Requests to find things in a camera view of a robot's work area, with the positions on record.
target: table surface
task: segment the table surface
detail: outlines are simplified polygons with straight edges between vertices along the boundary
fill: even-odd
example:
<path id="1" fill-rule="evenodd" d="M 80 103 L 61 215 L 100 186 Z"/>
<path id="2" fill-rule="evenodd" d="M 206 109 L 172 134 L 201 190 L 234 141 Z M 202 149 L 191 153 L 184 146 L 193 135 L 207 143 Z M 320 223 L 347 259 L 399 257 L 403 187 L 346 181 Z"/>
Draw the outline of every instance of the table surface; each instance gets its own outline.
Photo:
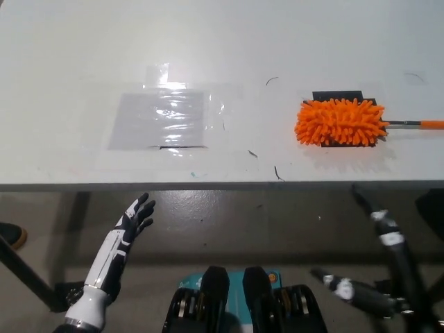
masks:
<path id="1" fill-rule="evenodd" d="M 444 131 L 320 148 L 293 127 L 326 90 L 361 90 L 385 119 L 444 119 L 443 14 L 440 0 L 5 0 L 0 189 L 442 181 Z M 122 96 L 159 83 L 160 64 L 225 107 L 205 109 L 206 148 L 113 149 Z"/>

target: white robotic forearm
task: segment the white robotic forearm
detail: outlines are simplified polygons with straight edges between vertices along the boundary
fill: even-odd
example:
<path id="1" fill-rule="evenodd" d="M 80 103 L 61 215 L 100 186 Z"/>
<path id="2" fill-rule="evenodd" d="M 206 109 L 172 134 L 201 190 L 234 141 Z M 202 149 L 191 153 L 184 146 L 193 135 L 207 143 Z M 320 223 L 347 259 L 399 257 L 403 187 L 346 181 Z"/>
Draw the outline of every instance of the white robotic forearm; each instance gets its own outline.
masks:
<path id="1" fill-rule="evenodd" d="M 120 279 L 131 246 L 153 222 L 146 218 L 153 213 L 155 202 L 143 205 L 147 200 L 148 194 L 138 198 L 108 233 L 89 270 L 83 295 L 68 309 L 65 324 L 81 332 L 101 332 L 105 327 L 105 310 L 120 292 Z"/>

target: orange label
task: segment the orange label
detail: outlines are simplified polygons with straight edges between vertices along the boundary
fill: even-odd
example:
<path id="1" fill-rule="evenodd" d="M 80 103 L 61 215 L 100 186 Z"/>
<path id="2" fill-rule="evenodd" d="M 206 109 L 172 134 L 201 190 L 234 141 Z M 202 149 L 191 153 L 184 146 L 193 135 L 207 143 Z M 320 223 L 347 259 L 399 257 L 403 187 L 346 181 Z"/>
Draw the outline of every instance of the orange label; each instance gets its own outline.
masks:
<path id="1" fill-rule="evenodd" d="M 271 283 L 275 283 L 278 280 L 278 276 L 274 272 L 269 273 L 268 278 L 270 279 Z"/>

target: floor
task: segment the floor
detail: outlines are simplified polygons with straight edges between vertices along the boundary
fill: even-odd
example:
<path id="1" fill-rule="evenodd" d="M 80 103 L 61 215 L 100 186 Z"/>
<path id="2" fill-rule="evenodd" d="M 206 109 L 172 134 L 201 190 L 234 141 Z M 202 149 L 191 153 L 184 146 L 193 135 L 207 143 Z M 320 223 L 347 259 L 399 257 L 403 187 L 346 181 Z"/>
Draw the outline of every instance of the floor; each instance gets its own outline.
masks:
<path id="1" fill-rule="evenodd" d="M 444 244 L 416 212 L 421 191 L 376 191 L 431 284 L 443 272 Z M 85 279 L 109 229 L 139 192 L 0 194 L 0 221 L 29 233 L 19 254 L 50 284 Z M 105 332 L 160 332 L 177 283 L 210 264 L 278 268 L 285 284 L 312 288 L 330 332 L 374 332 L 368 318 L 333 298 L 309 275 L 321 265 L 364 282 L 387 277 L 371 224 L 346 191 L 154 191 L 155 223 L 136 241 Z M 0 266 L 0 332 L 52 332 L 52 314 Z M 436 306 L 444 316 L 444 302 Z M 389 327 L 399 331 L 402 321 Z"/>

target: shoe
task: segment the shoe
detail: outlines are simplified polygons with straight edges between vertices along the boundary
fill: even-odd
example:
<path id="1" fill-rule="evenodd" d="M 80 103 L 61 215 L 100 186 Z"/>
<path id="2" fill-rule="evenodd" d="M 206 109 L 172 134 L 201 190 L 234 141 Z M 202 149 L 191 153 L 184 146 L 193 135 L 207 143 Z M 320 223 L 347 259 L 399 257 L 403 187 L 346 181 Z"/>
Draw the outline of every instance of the shoe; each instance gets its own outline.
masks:
<path id="1" fill-rule="evenodd" d="M 18 250 L 25 244 L 28 233 L 18 225 L 0 222 L 0 236 L 15 250 Z"/>

